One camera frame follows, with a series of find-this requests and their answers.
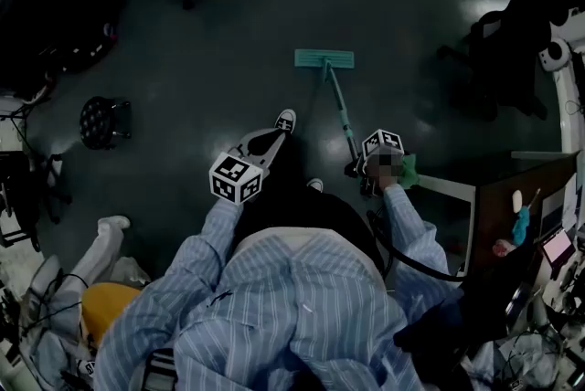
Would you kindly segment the white garment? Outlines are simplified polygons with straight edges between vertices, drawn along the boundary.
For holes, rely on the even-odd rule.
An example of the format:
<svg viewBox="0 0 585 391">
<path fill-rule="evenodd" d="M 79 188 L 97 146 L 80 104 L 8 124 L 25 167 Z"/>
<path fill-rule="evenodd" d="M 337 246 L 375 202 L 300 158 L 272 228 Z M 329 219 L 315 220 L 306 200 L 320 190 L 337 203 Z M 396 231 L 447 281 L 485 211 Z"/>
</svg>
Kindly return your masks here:
<svg viewBox="0 0 585 391">
<path fill-rule="evenodd" d="M 81 299 L 89 286 L 117 282 L 141 291 L 151 282 L 137 261 L 120 255 L 126 217 L 101 218 L 97 237 L 69 273 L 45 259 L 27 289 L 18 320 L 19 352 L 43 391 L 92 391 L 99 346 L 87 340 Z"/>
</svg>

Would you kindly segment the teal mop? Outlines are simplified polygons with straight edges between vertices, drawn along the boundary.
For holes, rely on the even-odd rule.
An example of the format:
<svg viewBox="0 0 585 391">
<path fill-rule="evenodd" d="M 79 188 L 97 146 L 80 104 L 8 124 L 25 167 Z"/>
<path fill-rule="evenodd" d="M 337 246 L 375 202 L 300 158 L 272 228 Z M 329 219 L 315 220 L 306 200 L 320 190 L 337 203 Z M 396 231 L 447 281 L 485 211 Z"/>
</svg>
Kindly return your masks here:
<svg viewBox="0 0 585 391">
<path fill-rule="evenodd" d="M 352 51 L 297 48 L 294 50 L 294 66 L 296 68 L 320 69 L 322 81 L 331 85 L 351 159 L 353 162 L 357 161 L 359 151 L 345 99 L 336 76 L 338 69 L 355 68 L 355 54 Z"/>
</svg>

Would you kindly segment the black glossy device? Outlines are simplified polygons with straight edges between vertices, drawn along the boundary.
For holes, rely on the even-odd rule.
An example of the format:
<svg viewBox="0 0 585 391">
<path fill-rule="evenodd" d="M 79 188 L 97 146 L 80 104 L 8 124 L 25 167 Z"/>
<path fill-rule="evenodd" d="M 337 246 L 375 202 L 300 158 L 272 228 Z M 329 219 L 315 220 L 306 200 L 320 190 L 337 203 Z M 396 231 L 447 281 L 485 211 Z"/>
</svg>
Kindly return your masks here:
<svg viewBox="0 0 585 391">
<path fill-rule="evenodd" d="M 481 334 L 465 295 L 457 289 L 394 335 L 394 343 L 410 354 L 420 380 L 440 391 L 473 391 L 462 360 L 477 349 Z"/>
</svg>

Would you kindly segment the yellow seat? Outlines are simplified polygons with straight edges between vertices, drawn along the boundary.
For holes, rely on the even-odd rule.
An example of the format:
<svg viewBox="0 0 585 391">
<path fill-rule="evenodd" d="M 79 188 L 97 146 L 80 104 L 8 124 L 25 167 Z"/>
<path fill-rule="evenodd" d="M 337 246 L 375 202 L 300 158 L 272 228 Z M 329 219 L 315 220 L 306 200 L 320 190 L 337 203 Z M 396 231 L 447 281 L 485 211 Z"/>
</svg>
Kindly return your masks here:
<svg viewBox="0 0 585 391">
<path fill-rule="evenodd" d="M 92 345 L 100 346 L 104 334 L 139 293 L 135 287 L 117 282 L 99 282 L 89 286 L 81 299 L 81 317 L 87 340 Z"/>
</svg>

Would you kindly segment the blue duster brush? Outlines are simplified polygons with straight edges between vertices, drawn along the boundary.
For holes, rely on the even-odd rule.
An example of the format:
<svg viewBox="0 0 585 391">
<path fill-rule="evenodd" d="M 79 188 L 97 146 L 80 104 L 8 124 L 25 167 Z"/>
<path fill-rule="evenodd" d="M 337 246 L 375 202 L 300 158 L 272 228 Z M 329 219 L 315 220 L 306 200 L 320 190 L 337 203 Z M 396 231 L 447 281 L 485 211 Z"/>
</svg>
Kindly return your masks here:
<svg viewBox="0 0 585 391">
<path fill-rule="evenodd" d="M 512 239 L 513 244 L 517 247 L 522 245 L 527 236 L 527 228 L 529 227 L 530 223 L 530 209 L 531 206 L 536 202 L 537 197 L 540 194 L 541 189 L 538 188 L 537 191 L 534 193 L 531 201 L 527 204 L 522 206 L 519 213 L 516 214 L 516 222 L 512 229 Z"/>
</svg>

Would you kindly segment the black metal stand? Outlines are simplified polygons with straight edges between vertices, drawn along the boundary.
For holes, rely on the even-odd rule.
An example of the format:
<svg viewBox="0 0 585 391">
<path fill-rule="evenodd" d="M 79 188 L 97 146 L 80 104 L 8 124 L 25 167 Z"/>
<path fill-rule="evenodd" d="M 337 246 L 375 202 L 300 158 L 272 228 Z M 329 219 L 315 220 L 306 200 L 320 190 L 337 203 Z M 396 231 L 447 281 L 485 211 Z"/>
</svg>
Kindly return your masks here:
<svg viewBox="0 0 585 391">
<path fill-rule="evenodd" d="M 59 173 L 54 164 L 62 163 L 62 155 L 54 153 L 48 158 L 41 156 L 31 160 L 24 151 L 0 152 L 0 216 L 15 216 L 18 230 L 4 232 L 0 228 L 0 247 L 10 248 L 17 242 L 29 240 L 32 248 L 39 253 L 41 247 L 37 235 L 40 208 L 44 206 L 49 220 L 58 224 L 60 218 L 53 213 L 50 198 L 65 205 L 72 203 L 70 195 L 49 184 Z"/>
</svg>

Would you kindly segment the green bag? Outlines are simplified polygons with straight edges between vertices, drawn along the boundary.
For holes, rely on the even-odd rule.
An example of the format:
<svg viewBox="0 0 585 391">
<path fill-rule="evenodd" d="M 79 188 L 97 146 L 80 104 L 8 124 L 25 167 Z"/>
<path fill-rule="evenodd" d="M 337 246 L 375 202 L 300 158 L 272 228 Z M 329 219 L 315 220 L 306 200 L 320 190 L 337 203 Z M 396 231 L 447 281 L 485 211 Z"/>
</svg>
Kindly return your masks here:
<svg viewBox="0 0 585 391">
<path fill-rule="evenodd" d="M 404 153 L 399 158 L 398 183 L 404 190 L 409 190 L 420 182 L 416 163 L 417 156 L 414 153 Z"/>
</svg>

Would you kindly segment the person's black trousers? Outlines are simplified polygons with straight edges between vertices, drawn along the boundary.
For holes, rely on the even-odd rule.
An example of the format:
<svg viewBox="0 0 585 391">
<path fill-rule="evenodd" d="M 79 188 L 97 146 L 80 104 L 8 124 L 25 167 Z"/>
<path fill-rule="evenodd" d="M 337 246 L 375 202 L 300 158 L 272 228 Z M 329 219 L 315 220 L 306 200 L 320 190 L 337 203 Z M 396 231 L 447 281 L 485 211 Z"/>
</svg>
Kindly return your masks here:
<svg viewBox="0 0 585 391">
<path fill-rule="evenodd" d="M 244 205 L 232 246 L 270 227 L 331 229 L 365 253 L 378 271 L 383 271 L 384 261 L 374 236 L 356 210 L 341 198 L 306 184 L 302 149 L 300 140 L 285 137 L 260 194 Z"/>
</svg>

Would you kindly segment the person's left black shoe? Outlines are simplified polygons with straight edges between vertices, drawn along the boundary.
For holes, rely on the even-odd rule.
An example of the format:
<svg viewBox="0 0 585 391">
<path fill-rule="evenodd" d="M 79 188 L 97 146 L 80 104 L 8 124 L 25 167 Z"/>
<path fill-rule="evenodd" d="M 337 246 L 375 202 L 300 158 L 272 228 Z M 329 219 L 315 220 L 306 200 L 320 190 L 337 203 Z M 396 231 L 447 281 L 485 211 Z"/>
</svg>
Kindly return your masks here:
<svg viewBox="0 0 585 391">
<path fill-rule="evenodd" d="M 293 133 L 296 121 L 296 112 L 293 109 L 285 109 L 280 112 L 274 123 L 274 127 L 287 133 Z"/>
</svg>

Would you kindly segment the laptop with pink screen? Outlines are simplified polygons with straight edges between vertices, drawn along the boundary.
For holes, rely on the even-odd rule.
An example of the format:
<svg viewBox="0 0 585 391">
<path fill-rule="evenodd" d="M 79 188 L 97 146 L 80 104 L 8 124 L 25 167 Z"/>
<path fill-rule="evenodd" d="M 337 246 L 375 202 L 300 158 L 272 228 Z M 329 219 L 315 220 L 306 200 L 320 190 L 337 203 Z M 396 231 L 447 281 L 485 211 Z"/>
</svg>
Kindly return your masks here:
<svg viewBox="0 0 585 391">
<path fill-rule="evenodd" d="M 576 251 L 563 228 L 545 239 L 541 243 L 541 249 L 551 267 L 562 266 Z"/>
</svg>

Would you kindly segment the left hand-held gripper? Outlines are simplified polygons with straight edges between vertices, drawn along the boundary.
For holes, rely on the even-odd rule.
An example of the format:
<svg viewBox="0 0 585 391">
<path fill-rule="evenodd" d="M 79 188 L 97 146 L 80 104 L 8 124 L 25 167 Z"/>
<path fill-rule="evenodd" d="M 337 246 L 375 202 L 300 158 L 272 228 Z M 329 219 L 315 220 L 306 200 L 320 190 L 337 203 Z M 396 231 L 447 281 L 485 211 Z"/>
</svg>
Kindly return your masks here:
<svg viewBox="0 0 585 391">
<path fill-rule="evenodd" d="M 287 136 L 280 128 L 244 135 L 236 147 L 222 152 L 209 169 L 211 194 L 230 203 L 255 198 L 262 190 L 267 165 L 271 165 Z"/>
</svg>

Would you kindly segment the person's striped blue shirt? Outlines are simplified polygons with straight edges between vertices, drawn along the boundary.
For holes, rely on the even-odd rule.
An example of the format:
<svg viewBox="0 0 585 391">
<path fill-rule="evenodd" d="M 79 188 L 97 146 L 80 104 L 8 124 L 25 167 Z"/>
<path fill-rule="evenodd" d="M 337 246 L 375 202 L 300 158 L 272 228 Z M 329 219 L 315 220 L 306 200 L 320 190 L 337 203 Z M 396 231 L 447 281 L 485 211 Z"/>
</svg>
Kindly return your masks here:
<svg viewBox="0 0 585 391">
<path fill-rule="evenodd" d="M 365 258 L 330 231 L 264 231 L 228 255 L 215 289 L 178 250 L 166 274 L 105 335 L 97 391 L 130 391 L 147 356 L 170 346 L 177 391 L 422 391 L 394 335 L 454 288 L 404 269 L 389 296 Z"/>
</svg>

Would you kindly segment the person's right forearm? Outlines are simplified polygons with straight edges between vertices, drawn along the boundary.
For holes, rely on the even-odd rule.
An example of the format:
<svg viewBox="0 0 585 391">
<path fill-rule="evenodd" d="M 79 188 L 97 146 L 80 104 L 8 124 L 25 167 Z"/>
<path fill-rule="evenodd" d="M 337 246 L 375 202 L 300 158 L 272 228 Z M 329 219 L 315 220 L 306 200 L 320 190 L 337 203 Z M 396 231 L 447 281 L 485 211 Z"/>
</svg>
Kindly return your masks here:
<svg viewBox="0 0 585 391">
<path fill-rule="evenodd" d="M 383 190 L 386 220 L 392 245 L 403 255 L 422 266 L 448 274 L 447 259 L 436 241 L 436 227 L 425 222 L 399 184 Z"/>
</svg>

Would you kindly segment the black round stool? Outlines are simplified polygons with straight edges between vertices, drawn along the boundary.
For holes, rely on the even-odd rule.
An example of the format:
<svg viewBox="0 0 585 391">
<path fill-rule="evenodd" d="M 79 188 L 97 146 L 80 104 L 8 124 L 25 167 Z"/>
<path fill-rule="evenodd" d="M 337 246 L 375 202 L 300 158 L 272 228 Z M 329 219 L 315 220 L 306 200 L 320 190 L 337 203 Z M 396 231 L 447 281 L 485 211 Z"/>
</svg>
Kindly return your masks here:
<svg viewBox="0 0 585 391">
<path fill-rule="evenodd" d="M 111 150 L 120 140 L 129 140 L 131 103 L 94 96 L 83 106 L 80 113 L 80 138 L 92 151 Z"/>
</svg>

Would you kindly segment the black equipment pile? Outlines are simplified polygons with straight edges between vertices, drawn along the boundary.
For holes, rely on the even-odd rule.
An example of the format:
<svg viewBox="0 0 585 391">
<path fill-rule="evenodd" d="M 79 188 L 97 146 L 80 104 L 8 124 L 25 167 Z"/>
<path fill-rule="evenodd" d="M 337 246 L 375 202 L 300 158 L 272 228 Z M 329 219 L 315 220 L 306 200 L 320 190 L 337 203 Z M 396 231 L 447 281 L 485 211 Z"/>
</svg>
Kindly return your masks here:
<svg viewBox="0 0 585 391">
<path fill-rule="evenodd" d="M 33 103 L 103 58 L 122 0 L 0 0 L 0 95 Z"/>
</svg>

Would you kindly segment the white curved desk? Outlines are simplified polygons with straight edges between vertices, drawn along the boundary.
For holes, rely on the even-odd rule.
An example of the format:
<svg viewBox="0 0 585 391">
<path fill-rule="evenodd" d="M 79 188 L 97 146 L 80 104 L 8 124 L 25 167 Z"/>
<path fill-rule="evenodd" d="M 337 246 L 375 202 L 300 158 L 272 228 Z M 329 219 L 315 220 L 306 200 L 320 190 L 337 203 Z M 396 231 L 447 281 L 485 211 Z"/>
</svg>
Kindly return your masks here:
<svg viewBox="0 0 585 391">
<path fill-rule="evenodd" d="M 561 151 L 581 151 L 585 149 L 585 117 L 581 113 L 572 64 L 568 63 L 563 69 L 555 71 L 553 81 L 558 96 Z"/>
</svg>

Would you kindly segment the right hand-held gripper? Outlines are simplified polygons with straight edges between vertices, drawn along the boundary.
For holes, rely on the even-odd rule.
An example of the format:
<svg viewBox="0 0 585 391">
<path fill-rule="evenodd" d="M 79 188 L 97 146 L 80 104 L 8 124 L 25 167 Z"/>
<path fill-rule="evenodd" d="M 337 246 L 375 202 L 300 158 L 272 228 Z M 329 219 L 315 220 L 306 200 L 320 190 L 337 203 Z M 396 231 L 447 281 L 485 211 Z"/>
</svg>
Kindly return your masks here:
<svg viewBox="0 0 585 391">
<path fill-rule="evenodd" d="M 403 145 L 401 138 L 394 132 L 378 129 L 362 142 L 362 153 L 347 164 L 344 174 L 348 177 L 360 177 L 360 194 L 378 196 L 381 194 L 376 179 L 367 173 L 371 158 L 390 171 L 393 176 L 400 176 L 403 167 Z"/>
</svg>

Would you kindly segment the dark brown desk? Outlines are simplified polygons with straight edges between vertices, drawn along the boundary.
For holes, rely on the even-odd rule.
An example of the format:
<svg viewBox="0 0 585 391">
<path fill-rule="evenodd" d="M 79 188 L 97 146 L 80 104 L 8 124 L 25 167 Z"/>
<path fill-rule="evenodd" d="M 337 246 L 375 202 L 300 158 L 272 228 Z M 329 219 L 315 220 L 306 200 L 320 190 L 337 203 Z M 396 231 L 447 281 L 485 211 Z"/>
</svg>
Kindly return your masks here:
<svg viewBox="0 0 585 391">
<path fill-rule="evenodd" d="M 476 187 L 473 239 L 466 261 L 469 274 L 494 266 L 499 258 L 493 252 L 498 239 L 511 239 L 516 214 L 513 193 L 518 190 L 523 204 L 530 206 L 530 224 L 526 235 L 541 232 L 542 206 L 550 196 L 561 194 L 569 179 L 577 173 L 577 153 L 557 153 L 552 159 L 505 157 Z"/>
</svg>

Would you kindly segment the person's left forearm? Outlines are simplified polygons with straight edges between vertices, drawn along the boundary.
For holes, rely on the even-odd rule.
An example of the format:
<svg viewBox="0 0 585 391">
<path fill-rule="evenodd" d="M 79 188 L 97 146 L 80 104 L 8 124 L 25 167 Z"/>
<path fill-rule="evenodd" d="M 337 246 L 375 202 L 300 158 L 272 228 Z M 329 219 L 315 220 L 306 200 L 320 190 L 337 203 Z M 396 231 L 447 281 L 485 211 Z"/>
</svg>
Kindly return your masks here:
<svg viewBox="0 0 585 391">
<path fill-rule="evenodd" d="M 207 213 L 200 233 L 187 239 L 182 247 L 183 267 L 196 274 L 210 289 L 216 288 L 226 266 L 242 211 L 241 206 L 218 200 Z"/>
</svg>

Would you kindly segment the white table frame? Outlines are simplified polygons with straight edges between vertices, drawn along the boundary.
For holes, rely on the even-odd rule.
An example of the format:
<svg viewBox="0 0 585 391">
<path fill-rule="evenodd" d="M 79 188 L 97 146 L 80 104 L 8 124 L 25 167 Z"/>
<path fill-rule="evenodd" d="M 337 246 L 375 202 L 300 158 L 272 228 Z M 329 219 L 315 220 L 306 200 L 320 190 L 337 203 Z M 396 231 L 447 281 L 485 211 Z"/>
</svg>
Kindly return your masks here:
<svg viewBox="0 0 585 391">
<path fill-rule="evenodd" d="M 469 273 L 471 265 L 471 255 L 473 248 L 473 237 L 475 227 L 475 207 L 476 207 L 476 186 L 450 181 L 435 176 L 421 174 L 419 176 L 419 186 L 439 193 L 444 196 L 452 197 L 461 200 L 469 205 L 469 227 L 466 240 L 465 259 L 463 263 L 463 275 L 459 276 L 462 279 Z"/>
</svg>

